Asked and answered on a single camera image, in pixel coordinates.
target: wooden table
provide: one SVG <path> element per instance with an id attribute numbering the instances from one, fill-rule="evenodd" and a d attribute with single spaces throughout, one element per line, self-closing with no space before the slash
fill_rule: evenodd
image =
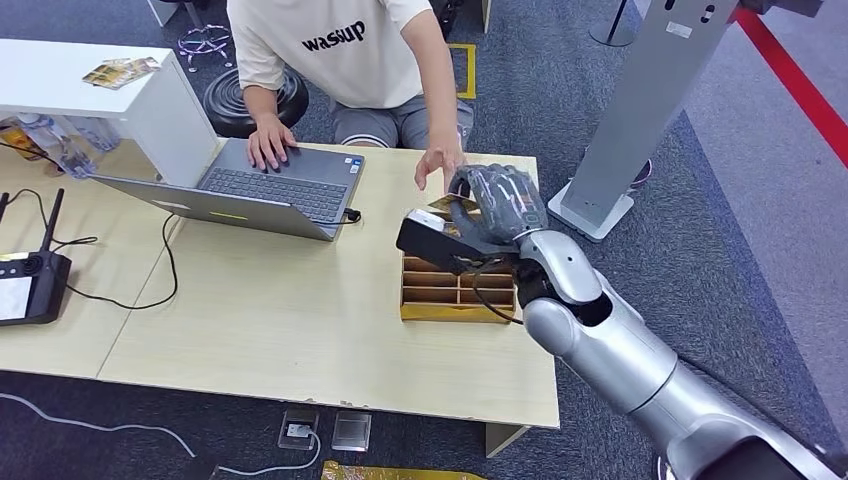
<path id="1" fill-rule="evenodd" d="M 109 173 L 151 178 L 155 171 L 138 147 L 125 141 L 103 160 Z M 160 237 L 167 213 L 94 181 L 44 174 L 45 162 L 29 163 L 0 147 L 0 193 L 29 188 L 41 194 L 47 215 L 57 190 L 65 188 L 55 237 L 95 235 L 91 246 L 68 247 L 73 261 L 69 283 L 80 290 L 133 304 L 163 250 Z M 37 250 L 44 235 L 35 196 L 22 194 L 0 222 L 0 252 Z M 59 320 L 47 325 L 0 328 L 0 368 L 95 378 L 129 312 L 69 291 Z"/>
<path id="2" fill-rule="evenodd" d="M 553 359 L 523 328 L 400 321 L 398 228 L 442 193 L 439 174 L 415 187 L 421 153 L 314 147 L 366 157 L 351 204 L 362 223 L 325 243 L 181 221 L 177 297 L 130 315 L 98 378 L 476 420 L 490 456 L 529 426 L 559 427 Z M 533 158 L 469 159 L 536 176 Z M 139 302 L 171 285 L 163 255 Z"/>

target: laptop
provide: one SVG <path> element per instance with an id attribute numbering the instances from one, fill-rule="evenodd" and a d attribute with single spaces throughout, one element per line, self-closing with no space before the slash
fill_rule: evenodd
<path id="1" fill-rule="evenodd" d="M 247 162 L 247 140 L 231 138 L 195 188 L 90 178 L 185 218 L 333 241 L 362 174 L 361 155 L 286 148 L 280 172 Z"/>

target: cardboard organizer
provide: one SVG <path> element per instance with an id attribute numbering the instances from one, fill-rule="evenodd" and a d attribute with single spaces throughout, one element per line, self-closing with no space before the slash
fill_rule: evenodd
<path id="1" fill-rule="evenodd" d="M 450 222 L 449 214 L 431 213 Z M 473 274 L 457 276 L 404 253 L 402 275 L 400 318 L 403 321 L 508 323 L 477 297 Z M 509 316 L 515 314 L 516 292 L 509 266 L 478 274 L 477 289 L 501 312 Z"/>

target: bottle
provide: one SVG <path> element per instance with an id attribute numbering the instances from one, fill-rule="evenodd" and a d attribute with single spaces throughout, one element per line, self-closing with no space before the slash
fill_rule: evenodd
<path id="1" fill-rule="evenodd" d="M 26 134 L 45 150 L 51 159 L 61 165 L 67 174 L 82 179 L 94 173 L 95 167 L 91 159 L 49 115 L 21 113 L 18 114 L 18 120 Z"/>
<path id="2" fill-rule="evenodd" d="M 17 122 L 12 120 L 4 120 L 0 122 L 0 141 L 8 143 L 13 147 L 18 147 L 21 150 L 15 150 L 18 154 L 30 162 L 41 160 L 42 155 L 47 155 L 47 152 L 42 150 L 31 138 L 24 133 L 23 129 L 18 126 Z"/>
<path id="3" fill-rule="evenodd" d="M 65 118 L 100 153 L 111 152 L 121 142 L 118 132 L 104 118 L 75 116 Z"/>

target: antenna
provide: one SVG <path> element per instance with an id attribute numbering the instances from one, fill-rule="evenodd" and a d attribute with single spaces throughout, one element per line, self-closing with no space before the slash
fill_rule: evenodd
<path id="1" fill-rule="evenodd" d="M 3 221 L 3 212 L 6 211 L 7 203 L 9 203 L 9 192 L 3 192 L 3 195 L 0 195 L 0 222 Z"/>
<path id="2" fill-rule="evenodd" d="M 47 222 L 47 228 L 44 229 L 44 238 L 41 240 L 41 251 L 50 250 L 50 243 L 53 241 L 53 231 L 56 229 L 56 220 L 59 218 L 59 209 L 62 208 L 62 199 L 65 197 L 65 189 L 60 188 L 56 193 L 56 200 L 53 202 L 53 211 L 50 212 L 50 221 Z"/>

